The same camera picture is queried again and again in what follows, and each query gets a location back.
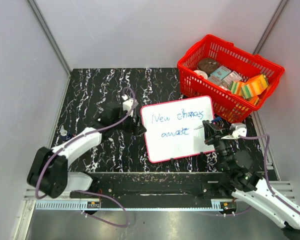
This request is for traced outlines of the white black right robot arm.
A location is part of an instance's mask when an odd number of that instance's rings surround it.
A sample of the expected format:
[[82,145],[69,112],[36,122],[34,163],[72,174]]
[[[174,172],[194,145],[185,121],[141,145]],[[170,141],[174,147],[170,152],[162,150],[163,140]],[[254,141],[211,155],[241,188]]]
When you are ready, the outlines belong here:
[[204,143],[213,146],[217,170],[222,173],[218,183],[207,190],[212,196],[241,200],[272,220],[290,240],[300,240],[300,206],[273,186],[267,174],[254,170],[254,160],[245,150],[234,151],[231,140],[252,140],[243,123],[220,128],[215,120],[202,121]]

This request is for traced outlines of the pink framed whiteboard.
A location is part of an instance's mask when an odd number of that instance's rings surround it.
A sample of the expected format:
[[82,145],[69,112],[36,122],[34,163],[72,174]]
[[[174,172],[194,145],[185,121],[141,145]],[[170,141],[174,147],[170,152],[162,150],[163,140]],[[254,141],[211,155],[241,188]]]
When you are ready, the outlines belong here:
[[214,119],[212,99],[198,96],[143,106],[140,110],[148,159],[160,163],[211,153],[202,122]]

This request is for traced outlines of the white blue whiteboard marker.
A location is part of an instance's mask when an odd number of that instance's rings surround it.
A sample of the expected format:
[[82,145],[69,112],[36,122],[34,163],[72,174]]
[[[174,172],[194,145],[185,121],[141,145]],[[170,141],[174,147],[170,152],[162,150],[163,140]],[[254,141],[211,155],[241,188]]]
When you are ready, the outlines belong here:
[[202,125],[194,128],[194,130],[198,130],[201,128],[212,128],[212,129],[217,129],[218,126],[216,125],[217,122],[221,121],[222,118],[220,116],[212,119],[212,120],[203,120]]

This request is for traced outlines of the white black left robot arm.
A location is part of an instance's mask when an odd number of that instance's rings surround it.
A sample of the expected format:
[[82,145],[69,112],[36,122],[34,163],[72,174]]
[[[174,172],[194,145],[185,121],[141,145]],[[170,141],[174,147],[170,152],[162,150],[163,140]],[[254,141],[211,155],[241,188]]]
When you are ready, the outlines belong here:
[[91,126],[78,135],[53,148],[41,147],[37,150],[27,183],[35,188],[35,196],[55,199],[63,192],[80,192],[93,198],[98,192],[98,180],[87,172],[70,172],[69,166],[90,149],[97,147],[115,131],[123,131],[133,136],[146,132],[141,117],[134,114],[138,105],[131,98],[122,106],[111,106],[99,116]]

